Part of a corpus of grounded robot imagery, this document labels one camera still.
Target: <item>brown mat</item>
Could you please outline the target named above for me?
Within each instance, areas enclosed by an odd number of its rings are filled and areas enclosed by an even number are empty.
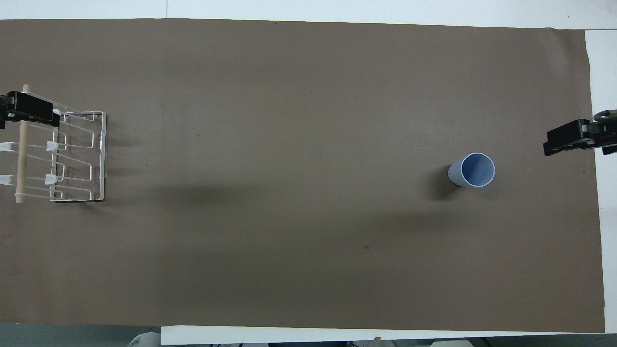
[[[2,92],[109,113],[106,201],[0,186],[3,322],[604,331],[594,154],[542,153],[590,115],[583,31],[5,20],[0,42]],[[457,188],[473,151],[495,180]]]

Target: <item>cup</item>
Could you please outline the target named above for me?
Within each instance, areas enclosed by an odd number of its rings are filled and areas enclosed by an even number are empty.
[[[484,153],[471,153],[457,160],[448,169],[448,178],[456,185],[486,186],[495,177],[495,164]]]

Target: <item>cup rim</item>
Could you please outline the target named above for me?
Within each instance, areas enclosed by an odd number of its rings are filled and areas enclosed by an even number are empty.
[[[491,162],[491,166],[492,166],[492,168],[493,168],[493,173],[492,173],[492,175],[491,175],[491,178],[490,178],[490,179],[489,179],[489,180],[488,180],[485,184],[483,184],[483,185],[475,185],[475,184],[473,184],[473,183],[469,182],[469,181],[467,180],[467,178],[465,177],[465,175],[463,175],[463,164],[465,163],[465,160],[467,160],[467,158],[469,158],[470,156],[473,156],[473,155],[475,155],[475,154],[479,154],[479,155],[481,155],[481,156],[486,157],[486,158],[487,158],[487,159]],[[469,154],[467,154],[467,155],[463,158],[463,161],[461,161],[460,172],[461,172],[461,177],[463,177],[463,179],[465,180],[465,183],[469,184],[470,186],[474,186],[474,187],[486,186],[486,185],[488,185],[490,182],[493,182],[493,178],[495,178],[495,163],[493,162],[493,159],[491,159],[491,157],[487,156],[487,155],[486,155],[486,154],[484,154],[484,153],[480,153],[480,152],[473,152],[473,153],[469,153]]]

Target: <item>brown paper sheet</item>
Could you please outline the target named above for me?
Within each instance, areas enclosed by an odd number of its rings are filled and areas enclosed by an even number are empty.
[[[109,114],[104,202],[0,186],[3,322],[604,331],[593,152],[542,153],[590,115],[583,31],[5,20],[0,42],[2,92]],[[457,188],[474,151],[495,180]]]

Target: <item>white table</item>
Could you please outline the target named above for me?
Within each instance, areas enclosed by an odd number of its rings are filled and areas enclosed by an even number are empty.
[[[617,108],[617,1],[603,0],[0,0],[0,19],[197,18],[371,22],[585,29],[593,112]],[[617,332],[617,154],[595,153],[607,332]],[[345,341],[547,335],[483,332],[256,327],[162,327],[163,344]]]

